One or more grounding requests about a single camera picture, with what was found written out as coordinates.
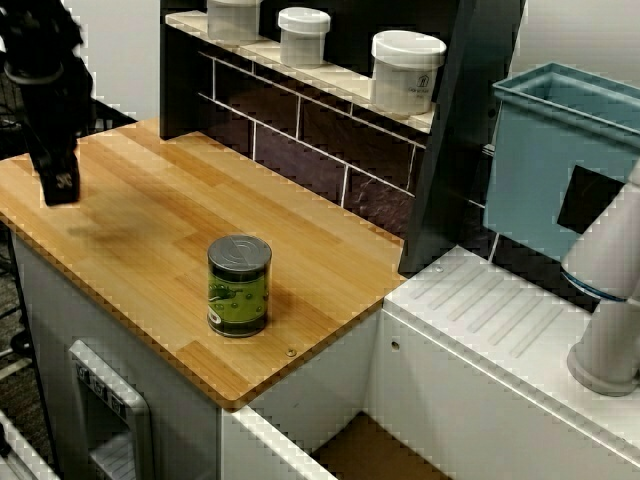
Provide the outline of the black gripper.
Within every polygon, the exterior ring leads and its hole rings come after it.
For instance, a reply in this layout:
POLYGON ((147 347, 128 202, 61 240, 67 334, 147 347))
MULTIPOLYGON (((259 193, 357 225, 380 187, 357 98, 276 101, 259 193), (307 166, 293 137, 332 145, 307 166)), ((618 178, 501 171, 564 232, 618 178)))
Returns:
POLYGON ((20 90, 23 131, 45 204, 78 202, 80 173, 75 148, 77 138, 88 133, 94 119, 93 78, 86 65, 71 54, 37 75, 20 70, 9 60, 4 72, 20 90))

